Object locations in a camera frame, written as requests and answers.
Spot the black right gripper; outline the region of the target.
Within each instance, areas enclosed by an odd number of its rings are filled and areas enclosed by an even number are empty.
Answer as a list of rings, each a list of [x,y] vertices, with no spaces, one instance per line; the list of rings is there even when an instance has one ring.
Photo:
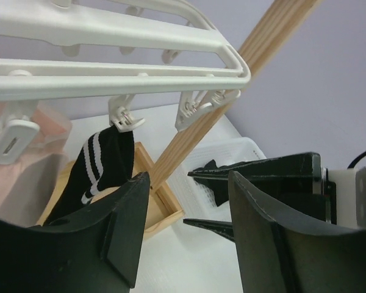
[[[337,223],[336,184],[319,182],[321,157],[307,152],[256,161],[242,161],[218,167],[214,160],[188,172],[191,178],[228,182],[229,173],[238,172],[256,187],[282,203],[324,222]]]

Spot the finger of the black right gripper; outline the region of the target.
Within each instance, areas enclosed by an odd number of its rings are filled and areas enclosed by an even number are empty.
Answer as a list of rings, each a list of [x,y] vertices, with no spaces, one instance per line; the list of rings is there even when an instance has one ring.
[[[184,219],[183,223],[211,231],[231,242],[235,242],[232,222],[204,219]]]

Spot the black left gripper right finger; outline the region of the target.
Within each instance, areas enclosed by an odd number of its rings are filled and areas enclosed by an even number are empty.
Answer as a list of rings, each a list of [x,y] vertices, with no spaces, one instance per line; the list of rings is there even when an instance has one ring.
[[[245,292],[366,292],[366,229],[313,218],[228,176]]]

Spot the white plastic clip hanger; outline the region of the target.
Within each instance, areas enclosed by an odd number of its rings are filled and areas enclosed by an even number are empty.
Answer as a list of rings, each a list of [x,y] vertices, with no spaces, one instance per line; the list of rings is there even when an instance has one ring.
[[[248,65],[217,28],[187,1],[128,1],[125,13],[74,1],[0,1],[0,35],[44,41],[75,56],[81,45],[161,49],[161,65],[0,59],[0,164],[14,163],[37,135],[31,121],[44,99],[109,96],[122,132],[143,123],[129,113],[136,94],[178,92],[175,127],[237,99]]]

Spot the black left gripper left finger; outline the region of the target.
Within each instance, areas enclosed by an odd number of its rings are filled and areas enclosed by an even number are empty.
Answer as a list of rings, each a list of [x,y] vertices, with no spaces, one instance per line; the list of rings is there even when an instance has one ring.
[[[150,178],[50,225],[0,220],[0,292],[129,292],[137,280]]]

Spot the pink sock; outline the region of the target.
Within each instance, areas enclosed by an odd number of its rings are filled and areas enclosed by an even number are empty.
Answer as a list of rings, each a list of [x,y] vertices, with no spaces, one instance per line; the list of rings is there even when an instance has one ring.
[[[15,163],[0,165],[0,219],[35,225],[68,162],[63,148],[72,124],[66,116],[39,103],[31,120],[40,130]]]

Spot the black striped sock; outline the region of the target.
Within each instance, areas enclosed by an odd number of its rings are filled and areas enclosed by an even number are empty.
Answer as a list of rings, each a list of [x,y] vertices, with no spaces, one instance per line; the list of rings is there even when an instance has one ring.
[[[103,190],[120,187],[129,181],[134,168],[134,154],[132,131],[119,132],[116,126],[111,126],[89,137],[44,224],[82,209]]]

